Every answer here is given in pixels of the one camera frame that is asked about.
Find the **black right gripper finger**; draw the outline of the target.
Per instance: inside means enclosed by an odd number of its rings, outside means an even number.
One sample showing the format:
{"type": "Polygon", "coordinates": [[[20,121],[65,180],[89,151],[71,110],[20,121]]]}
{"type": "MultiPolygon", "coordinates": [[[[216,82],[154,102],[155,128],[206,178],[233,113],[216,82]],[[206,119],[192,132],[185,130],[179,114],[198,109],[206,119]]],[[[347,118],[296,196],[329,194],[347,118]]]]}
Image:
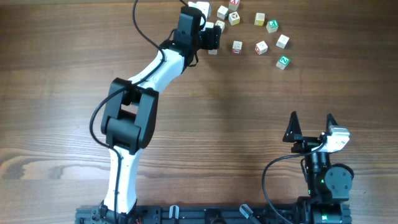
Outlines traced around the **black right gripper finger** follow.
{"type": "Polygon", "coordinates": [[[302,131],[296,111],[293,111],[290,115],[289,124],[287,126],[284,137],[282,138],[282,141],[283,142],[303,141],[302,131]]]}
{"type": "Polygon", "coordinates": [[[326,133],[331,134],[331,129],[334,126],[337,126],[338,123],[334,119],[333,115],[331,113],[327,114],[326,116],[326,133]]]}

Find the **red I wooden block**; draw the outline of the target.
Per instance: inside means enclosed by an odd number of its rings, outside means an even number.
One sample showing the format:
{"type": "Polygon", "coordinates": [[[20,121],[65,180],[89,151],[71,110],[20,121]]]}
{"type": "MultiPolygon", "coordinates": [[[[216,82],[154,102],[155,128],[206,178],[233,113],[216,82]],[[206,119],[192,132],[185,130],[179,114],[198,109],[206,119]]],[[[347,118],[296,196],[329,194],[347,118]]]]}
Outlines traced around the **red I wooden block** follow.
{"type": "Polygon", "coordinates": [[[209,50],[208,53],[211,55],[216,55],[218,53],[218,50],[217,49],[209,50]]]}

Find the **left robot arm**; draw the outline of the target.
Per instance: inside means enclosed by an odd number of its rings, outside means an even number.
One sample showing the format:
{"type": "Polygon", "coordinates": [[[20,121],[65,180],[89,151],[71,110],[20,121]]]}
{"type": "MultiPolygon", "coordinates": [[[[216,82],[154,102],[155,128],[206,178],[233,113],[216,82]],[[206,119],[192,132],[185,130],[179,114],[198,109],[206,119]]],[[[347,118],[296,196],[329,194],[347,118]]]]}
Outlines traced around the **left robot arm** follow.
{"type": "Polygon", "coordinates": [[[156,46],[155,59],[127,80],[115,78],[98,105],[104,110],[102,146],[109,149],[111,159],[109,188],[99,207],[101,221],[134,222],[137,168],[154,133],[159,95],[186,68],[198,63],[198,50],[218,49],[221,28],[207,24],[210,14],[208,2],[182,6],[177,28],[156,46]]]}

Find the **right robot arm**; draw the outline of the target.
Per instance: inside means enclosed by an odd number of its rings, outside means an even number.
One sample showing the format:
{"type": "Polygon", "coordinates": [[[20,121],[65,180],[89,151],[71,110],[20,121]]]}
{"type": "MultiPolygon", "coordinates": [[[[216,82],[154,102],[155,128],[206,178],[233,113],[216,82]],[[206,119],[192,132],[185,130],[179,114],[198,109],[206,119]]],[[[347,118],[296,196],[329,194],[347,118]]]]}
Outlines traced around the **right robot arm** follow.
{"type": "Polygon", "coordinates": [[[292,142],[291,152],[303,155],[300,163],[308,187],[308,196],[299,197],[290,218],[292,223],[352,223],[346,202],[353,185],[354,172],[344,164],[332,164],[330,155],[342,150],[350,133],[331,114],[326,116],[326,131],[319,137],[302,134],[297,113],[290,121],[283,142],[292,142]]]}

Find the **green Z wooden block left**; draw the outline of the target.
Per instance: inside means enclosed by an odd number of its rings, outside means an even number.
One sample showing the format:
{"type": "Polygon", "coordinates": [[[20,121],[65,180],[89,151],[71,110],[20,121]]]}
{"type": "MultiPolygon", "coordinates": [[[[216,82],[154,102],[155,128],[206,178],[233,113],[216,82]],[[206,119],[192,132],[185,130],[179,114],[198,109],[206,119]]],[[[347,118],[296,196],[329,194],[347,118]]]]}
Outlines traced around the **green Z wooden block left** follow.
{"type": "Polygon", "coordinates": [[[214,28],[214,23],[213,22],[206,22],[206,24],[205,24],[205,28],[207,29],[207,28],[214,28]]]}

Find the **blue wooden block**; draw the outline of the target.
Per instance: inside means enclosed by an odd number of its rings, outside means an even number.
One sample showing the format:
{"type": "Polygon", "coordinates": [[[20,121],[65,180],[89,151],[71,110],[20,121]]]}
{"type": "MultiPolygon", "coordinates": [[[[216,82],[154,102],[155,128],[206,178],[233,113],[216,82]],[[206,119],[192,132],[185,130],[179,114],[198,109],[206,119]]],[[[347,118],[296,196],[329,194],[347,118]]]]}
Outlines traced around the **blue wooden block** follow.
{"type": "Polygon", "coordinates": [[[215,25],[219,26],[222,32],[224,31],[225,23],[223,21],[217,20],[215,25]]]}

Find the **green edged wooden block top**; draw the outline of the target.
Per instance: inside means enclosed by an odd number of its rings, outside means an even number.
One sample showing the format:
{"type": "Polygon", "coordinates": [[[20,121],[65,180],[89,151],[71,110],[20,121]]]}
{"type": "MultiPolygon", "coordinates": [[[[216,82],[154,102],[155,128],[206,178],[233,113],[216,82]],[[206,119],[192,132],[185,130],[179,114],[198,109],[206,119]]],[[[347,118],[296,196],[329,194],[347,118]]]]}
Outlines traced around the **green edged wooden block top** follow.
{"type": "Polygon", "coordinates": [[[217,17],[225,20],[228,17],[229,9],[225,6],[220,6],[217,10],[217,17]]]}

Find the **yellow animal wooden block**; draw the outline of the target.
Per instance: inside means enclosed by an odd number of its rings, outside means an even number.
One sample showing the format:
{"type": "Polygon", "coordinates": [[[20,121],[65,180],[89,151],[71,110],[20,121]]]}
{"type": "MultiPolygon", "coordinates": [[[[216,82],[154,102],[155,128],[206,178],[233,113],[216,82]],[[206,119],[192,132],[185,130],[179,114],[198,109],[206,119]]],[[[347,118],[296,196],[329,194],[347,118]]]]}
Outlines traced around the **yellow animal wooden block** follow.
{"type": "Polygon", "coordinates": [[[228,20],[232,26],[235,26],[240,23],[240,16],[237,12],[231,12],[228,15],[228,20]]]}

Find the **red X wooden block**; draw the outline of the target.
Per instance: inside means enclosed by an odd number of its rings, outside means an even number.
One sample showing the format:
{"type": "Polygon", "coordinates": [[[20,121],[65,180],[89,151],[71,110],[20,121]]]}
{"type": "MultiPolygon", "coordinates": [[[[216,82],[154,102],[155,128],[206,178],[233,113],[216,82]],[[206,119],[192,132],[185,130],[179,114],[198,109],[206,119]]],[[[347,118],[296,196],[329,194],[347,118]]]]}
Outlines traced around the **red X wooden block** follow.
{"type": "Polygon", "coordinates": [[[228,8],[232,11],[237,11],[240,4],[240,0],[229,0],[228,8]]]}

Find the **yellow wooden block right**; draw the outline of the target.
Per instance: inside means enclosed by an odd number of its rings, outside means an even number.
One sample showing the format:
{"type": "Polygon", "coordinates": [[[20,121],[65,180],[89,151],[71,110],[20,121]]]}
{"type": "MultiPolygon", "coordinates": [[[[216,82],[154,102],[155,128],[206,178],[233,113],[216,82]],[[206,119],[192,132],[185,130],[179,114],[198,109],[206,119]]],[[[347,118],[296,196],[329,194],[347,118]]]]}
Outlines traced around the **yellow wooden block right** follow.
{"type": "Polygon", "coordinates": [[[263,26],[265,23],[266,15],[261,12],[257,12],[255,15],[254,25],[255,26],[263,26]]]}

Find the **green E wooden block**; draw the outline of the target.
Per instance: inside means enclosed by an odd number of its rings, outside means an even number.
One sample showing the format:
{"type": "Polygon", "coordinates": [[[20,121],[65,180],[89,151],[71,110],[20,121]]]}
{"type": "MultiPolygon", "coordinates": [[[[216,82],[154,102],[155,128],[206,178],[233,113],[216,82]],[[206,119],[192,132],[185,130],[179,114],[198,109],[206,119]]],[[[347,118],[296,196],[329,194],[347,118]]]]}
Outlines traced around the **green E wooden block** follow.
{"type": "Polygon", "coordinates": [[[277,20],[269,20],[266,25],[268,33],[276,32],[279,28],[279,23],[277,20]]]}

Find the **plain wooden block right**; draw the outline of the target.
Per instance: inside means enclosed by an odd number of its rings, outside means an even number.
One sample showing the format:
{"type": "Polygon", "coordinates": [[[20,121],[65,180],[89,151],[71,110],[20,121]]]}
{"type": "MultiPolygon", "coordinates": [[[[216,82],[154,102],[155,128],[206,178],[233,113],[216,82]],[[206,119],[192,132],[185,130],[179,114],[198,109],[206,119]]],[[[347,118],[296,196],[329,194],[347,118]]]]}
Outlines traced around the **plain wooden block right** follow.
{"type": "Polygon", "coordinates": [[[289,37],[284,34],[281,34],[279,39],[277,40],[276,46],[284,49],[289,42],[289,37]]]}

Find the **green Z block right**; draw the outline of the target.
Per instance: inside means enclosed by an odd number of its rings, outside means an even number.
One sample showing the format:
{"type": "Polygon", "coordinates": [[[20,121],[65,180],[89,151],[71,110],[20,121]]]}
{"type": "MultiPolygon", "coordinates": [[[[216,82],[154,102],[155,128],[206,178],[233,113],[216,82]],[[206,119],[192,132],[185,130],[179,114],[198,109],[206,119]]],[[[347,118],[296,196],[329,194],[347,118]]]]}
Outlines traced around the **green Z block right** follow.
{"type": "Polygon", "coordinates": [[[290,63],[290,59],[287,56],[282,55],[280,57],[280,59],[278,59],[278,61],[276,63],[276,67],[280,68],[281,70],[284,70],[288,66],[289,63],[290,63]]]}

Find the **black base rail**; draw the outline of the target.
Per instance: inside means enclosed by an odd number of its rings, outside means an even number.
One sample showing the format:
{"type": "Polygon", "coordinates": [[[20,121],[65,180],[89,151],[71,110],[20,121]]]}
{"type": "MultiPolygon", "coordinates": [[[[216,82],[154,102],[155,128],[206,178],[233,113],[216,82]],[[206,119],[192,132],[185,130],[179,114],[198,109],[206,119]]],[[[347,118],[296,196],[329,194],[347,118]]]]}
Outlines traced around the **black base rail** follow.
{"type": "Polygon", "coordinates": [[[335,223],[352,224],[349,205],[307,205],[305,203],[249,207],[170,207],[136,206],[132,212],[117,213],[105,205],[78,208],[75,223],[130,223],[130,224],[212,224],[212,223],[335,223]]]}

